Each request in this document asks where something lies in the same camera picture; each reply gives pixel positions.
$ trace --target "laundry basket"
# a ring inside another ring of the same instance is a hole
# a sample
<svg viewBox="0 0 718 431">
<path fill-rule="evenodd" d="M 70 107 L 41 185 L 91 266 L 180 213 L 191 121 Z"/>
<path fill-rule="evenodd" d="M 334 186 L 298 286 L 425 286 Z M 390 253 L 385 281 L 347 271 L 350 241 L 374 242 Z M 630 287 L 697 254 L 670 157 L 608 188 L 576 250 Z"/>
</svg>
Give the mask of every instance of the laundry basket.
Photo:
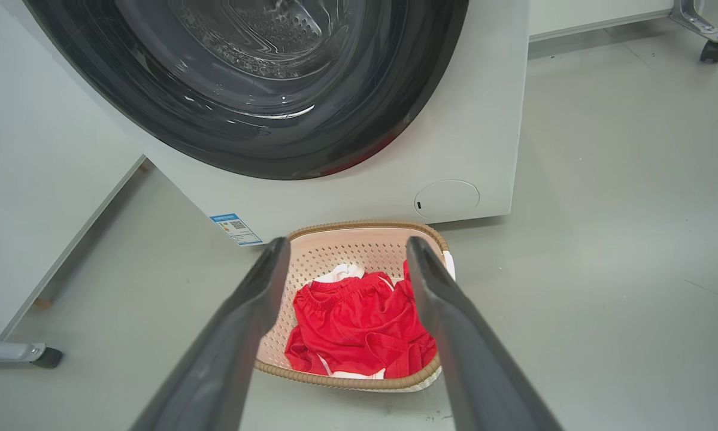
<svg viewBox="0 0 718 431">
<path fill-rule="evenodd" d="M 433 250 L 438 251 L 441 262 L 452 278 L 455 277 L 455 264 L 447 243 L 425 224 L 413 221 L 346 221 L 291 233 L 290 268 L 279 316 L 274 327 L 260 340 L 255 368 L 285 379 L 343 389 L 414 392 L 431 385 L 441 374 L 438 355 L 416 374 L 385 380 L 347 379 L 294 371 L 284 355 L 290 332 L 298 324 L 293 300 L 304 284 L 343 263 L 358 265 L 367 273 L 382 271 L 394 282 L 398 281 L 404 277 L 406 242 L 411 236 L 424 238 Z"/>
</svg>

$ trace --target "caster wheel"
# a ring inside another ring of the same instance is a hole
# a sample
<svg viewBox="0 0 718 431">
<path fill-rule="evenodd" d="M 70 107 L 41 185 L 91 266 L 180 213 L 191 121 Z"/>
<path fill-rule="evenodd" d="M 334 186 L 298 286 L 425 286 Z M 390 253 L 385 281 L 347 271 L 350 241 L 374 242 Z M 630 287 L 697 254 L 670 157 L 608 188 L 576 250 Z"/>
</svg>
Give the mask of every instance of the caster wheel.
<svg viewBox="0 0 718 431">
<path fill-rule="evenodd" d="M 52 347 L 45 347 L 41 357 L 32 362 L 33 365 L 39 366 L 39 368 L 55 368 L 60 363 L 60 358 L 63 357 L 63 353 L 58 349 Z"/>
<path fill-rule="evenodd" d="M 699 60 L 703 63 L 717 63 L 718 62 L 718 42 L 707 41 L 702 48 L 702 55 Z"/>
</svg>

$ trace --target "washing machine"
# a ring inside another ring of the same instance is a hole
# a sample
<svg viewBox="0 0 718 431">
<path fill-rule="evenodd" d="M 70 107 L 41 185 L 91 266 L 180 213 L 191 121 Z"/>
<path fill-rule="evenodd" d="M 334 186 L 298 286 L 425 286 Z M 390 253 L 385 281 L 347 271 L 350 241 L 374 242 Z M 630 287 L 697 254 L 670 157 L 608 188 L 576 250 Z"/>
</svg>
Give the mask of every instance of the washing machine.
<svg viewBox="0 0 718 431">
<path fill-rule="evenodd" d="M 25 0 L 238 245 L 510 212 L 528 0 Z"/>
</svg>

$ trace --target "washing machine door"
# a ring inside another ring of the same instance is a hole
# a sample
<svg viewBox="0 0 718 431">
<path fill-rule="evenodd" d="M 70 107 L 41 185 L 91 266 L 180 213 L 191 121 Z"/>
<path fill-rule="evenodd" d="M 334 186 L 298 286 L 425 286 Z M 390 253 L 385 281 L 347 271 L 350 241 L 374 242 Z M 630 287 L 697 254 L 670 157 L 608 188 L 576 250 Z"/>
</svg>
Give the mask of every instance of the washing machine door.
<svg viewBox="0 0 718 431">
<path fill-rule="evenodd" d="M 438 84 L 468 6 L 25 2 L 85 79 L 153 136 L 209 165 L 272 180 L 334 174 L 388 145 Z"/>
</svg>

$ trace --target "laundry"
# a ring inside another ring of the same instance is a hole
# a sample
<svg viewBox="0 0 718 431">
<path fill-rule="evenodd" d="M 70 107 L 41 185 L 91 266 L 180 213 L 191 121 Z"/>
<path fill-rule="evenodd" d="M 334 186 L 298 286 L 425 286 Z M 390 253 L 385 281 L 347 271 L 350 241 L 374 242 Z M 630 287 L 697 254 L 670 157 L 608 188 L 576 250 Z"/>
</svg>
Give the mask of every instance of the laundry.
<svg viewBox="0 0 718 431">
<path fill-rule="evenodd" d="M 340 266 L 320 278 L 336 281 L 314 280 L 295 295 L 298 325 L 285 349 L 293 370 L 366 379 L 422 370 L 436 344 L 418 319 L 406 262 L 395 286 L 383 272 L 341 278 L 350 265 Z"/>
</svg>

